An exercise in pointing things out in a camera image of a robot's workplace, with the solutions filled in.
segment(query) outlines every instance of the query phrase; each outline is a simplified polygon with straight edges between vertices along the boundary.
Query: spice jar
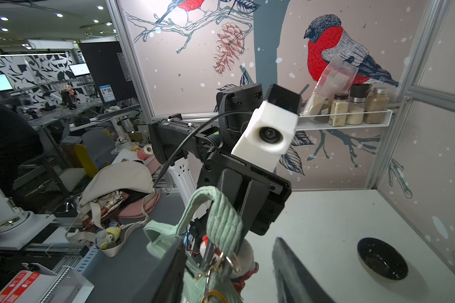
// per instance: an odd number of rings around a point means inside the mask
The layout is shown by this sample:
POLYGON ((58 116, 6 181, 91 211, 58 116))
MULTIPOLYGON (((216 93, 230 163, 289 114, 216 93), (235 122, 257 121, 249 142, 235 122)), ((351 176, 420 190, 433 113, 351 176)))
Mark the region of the spice jar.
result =
MULTIPOLYGON (((330 114, 346 113, 349 105, 347 103, 348 99, 348 94, 335 94, 330 107, 330 114)), ((346 124, 346 115, 330 116, 328 122, 333 127, 344 126, 346 124)))
POLYGON ((388 90, 385 88, 374 88, 374 95, 368 98, 366 102, 366 112, 378 112, 378 113, 367 113, 364 115, 364 122, 367 124, 380 124, 385 113, 382 111, 388 107, 389 98, 387 96, 388 90))
POLYGON ((359 125, 364 118, 364 109, 367 95, 371 89, 370 84, 352 84, 350 88, 349 107, 346 124, 359 125))

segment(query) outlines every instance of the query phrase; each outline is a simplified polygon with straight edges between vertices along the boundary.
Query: camera lens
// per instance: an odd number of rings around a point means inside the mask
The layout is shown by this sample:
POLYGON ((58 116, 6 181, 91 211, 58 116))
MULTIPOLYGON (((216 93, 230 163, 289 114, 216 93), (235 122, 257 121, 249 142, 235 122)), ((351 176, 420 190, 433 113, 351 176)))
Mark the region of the camera lens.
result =
POLYGON ((261 128, 260 138, 267 143, 277 143, 281 140, 281 134, 272 128, 261 128))

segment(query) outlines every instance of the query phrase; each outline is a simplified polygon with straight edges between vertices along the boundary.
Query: ceiling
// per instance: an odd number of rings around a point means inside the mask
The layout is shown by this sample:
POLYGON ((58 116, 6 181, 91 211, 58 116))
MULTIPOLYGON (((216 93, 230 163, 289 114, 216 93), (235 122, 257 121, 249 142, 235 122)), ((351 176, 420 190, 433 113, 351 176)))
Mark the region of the ceiling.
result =
POLYGON ((0 19, 0 48, 5 51, 25 51, 26 39, 79 40, 115 34, 114 26, 106 25, 111 17, 105 0, 0 0, 1 16, 8 18, 0 19))

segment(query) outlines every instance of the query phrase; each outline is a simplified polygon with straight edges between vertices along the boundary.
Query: black white patterned wall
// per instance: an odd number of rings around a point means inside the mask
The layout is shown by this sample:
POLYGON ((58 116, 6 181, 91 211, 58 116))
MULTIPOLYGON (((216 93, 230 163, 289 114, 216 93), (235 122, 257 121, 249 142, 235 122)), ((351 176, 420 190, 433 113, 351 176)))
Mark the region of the black white patterned wall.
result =
POLYGON ((69 68, 71 64, 73 61, 68 52, 59 55, 4 56, 0 57, 0 73, 7 75, 14 89, 28 94, 33 106, 38 109, 48 101, 52 104, 61 103, 54 95, 60 97, 66 84, 76 90, 79 103, 89 101, 90 97, 84 88, 77 86, 81 80, 72 73, 69 68))

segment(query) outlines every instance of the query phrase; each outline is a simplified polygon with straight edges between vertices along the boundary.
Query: pine cone illustration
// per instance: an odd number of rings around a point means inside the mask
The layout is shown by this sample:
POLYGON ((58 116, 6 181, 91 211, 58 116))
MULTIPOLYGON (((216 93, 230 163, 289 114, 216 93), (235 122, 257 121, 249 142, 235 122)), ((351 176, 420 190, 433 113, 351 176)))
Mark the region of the pine cone illustration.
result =
POLYGON ((232 70, 234 59, 239 61, 239 55, 243 52, 244 35, 236 24, 225 23, 217 34, 216 43, 216 65, 212 68, 222 76, 226 68, 232 70))

